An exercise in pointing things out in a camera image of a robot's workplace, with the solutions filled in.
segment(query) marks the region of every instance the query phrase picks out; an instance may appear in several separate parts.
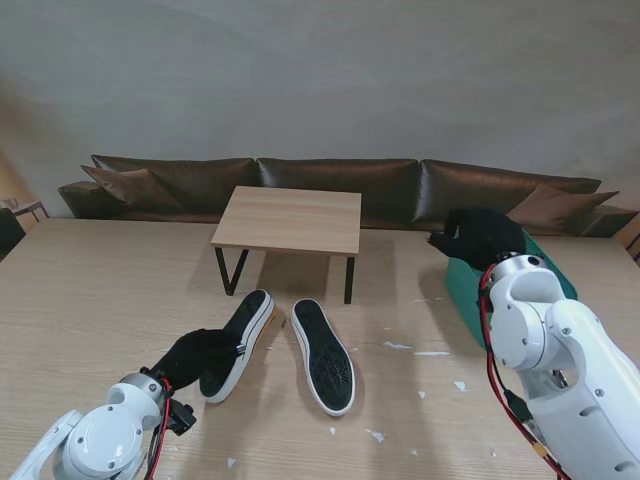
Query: brown pillow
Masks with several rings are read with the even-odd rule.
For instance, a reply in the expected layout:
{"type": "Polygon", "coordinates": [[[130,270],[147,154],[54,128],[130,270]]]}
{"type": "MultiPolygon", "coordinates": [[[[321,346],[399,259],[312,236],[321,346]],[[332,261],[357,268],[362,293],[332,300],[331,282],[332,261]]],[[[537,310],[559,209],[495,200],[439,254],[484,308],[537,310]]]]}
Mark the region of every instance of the brown pillow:
{"type": "Polygon", "coordinates": [[[180,204],[149,170],[110,172],[82,165],[82,169],[107,192],[123,201],[132,210],[158,213],[183,211],[180,204]]]}
{"type": "Polygon", "coordinates": [[[569,218],[589,213],[618,193],[567,193],[539,185],[507,216],[525,230],[562,231],[569,218]]]}

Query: red cable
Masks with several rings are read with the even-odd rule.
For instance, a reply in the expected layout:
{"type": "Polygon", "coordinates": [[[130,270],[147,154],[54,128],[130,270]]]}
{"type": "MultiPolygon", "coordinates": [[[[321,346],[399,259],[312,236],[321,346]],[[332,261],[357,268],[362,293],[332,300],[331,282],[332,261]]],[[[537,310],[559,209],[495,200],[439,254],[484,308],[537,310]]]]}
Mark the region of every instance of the red cable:
{"type": "MultiPolygon", "coordinates": [[[[493,270],[493,267],[495,267],[495,265],[490,266],[482,276],[482,279],[480,280],[480,290],[485,289],[487,285],[487,280],[489,278],[489,275],[491,274],[491,271],[493,270]]],[[[495,394],[496,398],[502,405],[502,408],[504,408],[504,411],[507,413],[507,416],[509,417],[511,422],[513,422],[513,424],[518,428],[518,430],[520,430],[520,433],[524,435],[527,441],[531,445],[539,443],[538,440],[524,427],[524,425],[520,423],[520,421],[516,418],[516,416],[513,414],[513,412],[509,408],[509,405],[507,405],[505,399],[502,397],[502,395],[500,395],[500,390],[498,389],[498,384],[495,378],[495,375],[496,375],[495,361],[494,361],[493,349],[491,348],[491,334],[489,330],[489,321],[487,320],[487,298],[484,295],[480,296],[480,319],[482,323],[482,330],[484,332],[484,338],[485,338],[486,349],[487,349],[487,376],[489,377],[489,383],[491,384],[491,389],[493,390],[493,393],[495,394]]],[[[555,460],[553,460],[548,453],[542,458],[545,462],[547,462],[549,467],[551,467],[551,469],[560,478],[562,478],[563,480],[571,480],[571,477],[569,477],[564,472],[562,467],[560,467],[560,465],[555,460]]]]}
{"type": "MultiPolygon", "coordinates": [[[[171,385],[169,385],[169,381],[166,378],[161,379],[164,382],[166,387],[165,392],[169,393],[171,391],[171,385]]],[[[156,454],[156,458],[153,461],[153,465],[151,465],[151,475],[149,475],[149,479],[153,480],[153,474],[156,471],[156,467],[158,466],[158,461],[160,460],[160,453],[162,452],[162,443],[164,442],[164,434],[167,432],[167,425],[169,425],[169,407],[171,406],[171,399],[167,398],[165,400],[165,408],[164,408],[164,417],[162,419],[162,431],[160,432],[160,436],[158,437],[158,447],[156,454]]]]}

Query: green container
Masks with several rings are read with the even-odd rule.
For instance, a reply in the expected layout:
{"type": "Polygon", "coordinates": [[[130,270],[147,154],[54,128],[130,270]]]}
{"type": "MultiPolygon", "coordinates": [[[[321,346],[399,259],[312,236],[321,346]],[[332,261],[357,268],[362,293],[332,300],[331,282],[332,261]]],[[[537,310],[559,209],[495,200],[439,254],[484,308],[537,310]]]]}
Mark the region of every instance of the green container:
{"type": "MultiPolygon", "coordinates": [[[[558,270],[558,267],[555,266],[551,258],[544,253],[544,250],[542,250],[535,240],[526,232],[525,239],[527,242],[527,254],[544,258],[547,267],[549,267],[560,280],[560,286],[562,287],[564,295],[572,300],[577,300],[578,292],[576,292],[576,289],[571,285],[567,277],[558,270]]],[[[482,272],[471,267],[467,262],[457,258],[449,259],[446,278],[449,295],[453,298],[460,315],[462,315],[462,318],[477,342],[481,347],[484,347],[482,330],[480,328],[480,311],[477,303],[480,277],[482,277],[482,272]]]]}

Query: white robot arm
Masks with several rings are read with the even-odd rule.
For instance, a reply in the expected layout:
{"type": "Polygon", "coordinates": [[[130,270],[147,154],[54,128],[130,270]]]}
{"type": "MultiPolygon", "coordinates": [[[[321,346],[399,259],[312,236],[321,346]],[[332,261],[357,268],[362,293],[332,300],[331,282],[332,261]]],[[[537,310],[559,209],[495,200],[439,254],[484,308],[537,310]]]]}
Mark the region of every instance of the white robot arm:
{"type": "Polygon", "coordinates": [[[73,410],[60,418],[10,480],[40,480],[52,454],[56,480],[133,479],[146,458],[145,431],[171,421],[170,428],[182,434],[195,423],[190,407],[169,400],[166,390],[150,375],[127,375],[109,389],[106,405],[84,416],[73,410]],[[180,407],[181,415],[169,418],[170,403],[180,407]]]}
{"type": "Polygon", "coordinates": [[[488,278],[493,353],[517,371],[537,440],[574,480],[639,480],[638,368],[542,259],[508,258],[488,278]]]}

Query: black canvas shoe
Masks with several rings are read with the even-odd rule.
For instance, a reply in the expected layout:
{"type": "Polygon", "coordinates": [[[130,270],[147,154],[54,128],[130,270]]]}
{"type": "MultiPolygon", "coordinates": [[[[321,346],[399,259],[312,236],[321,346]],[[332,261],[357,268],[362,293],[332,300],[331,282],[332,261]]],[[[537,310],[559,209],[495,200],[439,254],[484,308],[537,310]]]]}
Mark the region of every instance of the black canvas shoe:
{"type": "Polygon", "coordinates": [[[251,352],[260,334],[277,316],[275,302],[264,290],[256,290],[247,295],[233,314],[224,330],[242,337],[236,358],[216,361],[200,377],[200,392],[208,402],[223,402],[231,393],[244,372],[251,352]]]}
{"type": "Polygon", "coordinates": [[[315,300],[298,301],[293,306],[291,323],[313,397],[329,415],[344,415],[353,405],[356,393],[353,364],[347,350],[315,300]]]}

